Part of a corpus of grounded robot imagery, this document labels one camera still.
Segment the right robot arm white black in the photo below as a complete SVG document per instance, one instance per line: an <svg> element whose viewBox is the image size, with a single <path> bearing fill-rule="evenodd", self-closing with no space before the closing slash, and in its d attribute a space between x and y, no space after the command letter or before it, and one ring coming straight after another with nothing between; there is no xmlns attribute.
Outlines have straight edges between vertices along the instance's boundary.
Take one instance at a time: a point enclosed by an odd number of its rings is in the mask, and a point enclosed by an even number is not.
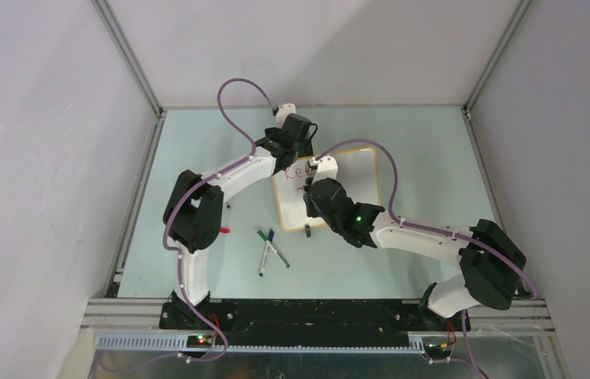
<svg viewBox="0 0 590 379"><path fill-rule="evenodd" d="M307 186L303 199L309 215L322 218L356 248L404 250L459 268L459 274L426 289L419 308L424 327L439 330L452 316L477 305L511 307L527 259L495 222L432 227L401 221L380 205L354 202L331 178Z"/></svg>

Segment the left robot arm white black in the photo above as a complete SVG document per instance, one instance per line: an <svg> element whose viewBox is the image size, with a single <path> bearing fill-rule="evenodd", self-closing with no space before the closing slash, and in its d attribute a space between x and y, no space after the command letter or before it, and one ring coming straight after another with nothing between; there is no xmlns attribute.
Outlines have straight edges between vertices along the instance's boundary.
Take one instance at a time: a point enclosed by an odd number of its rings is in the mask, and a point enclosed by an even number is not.
<svg viewBox="0 0 590 379"><path fill-rule="evenodd" d="M179 319L189 328L208 322L208 250L220 234L225 204L255 182L288 169L303 156L318 126L296 113L265 130L248 152L206 174L183 171L163 214L163 246L177 256Z"/></svg>

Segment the whiteboard with orange frame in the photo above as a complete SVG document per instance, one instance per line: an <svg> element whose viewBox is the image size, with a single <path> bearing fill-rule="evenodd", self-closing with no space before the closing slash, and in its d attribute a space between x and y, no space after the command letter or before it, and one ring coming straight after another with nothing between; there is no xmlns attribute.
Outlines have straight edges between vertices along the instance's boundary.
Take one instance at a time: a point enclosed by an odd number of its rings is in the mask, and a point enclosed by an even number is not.
<svg viewBox="0 0 590 379"><path fill-rule="evenodd" d="M324 158L332 159L337 164L336 180L354 202L381 204L379 164L375 148L340 150ZM280 225L284 231L300 231L307 226L325 225L322 218L311 218L306 213L304 186L306 180L314 176L312 169L307 166L309 161L309 157L300 158L273 177Z"/></svg>

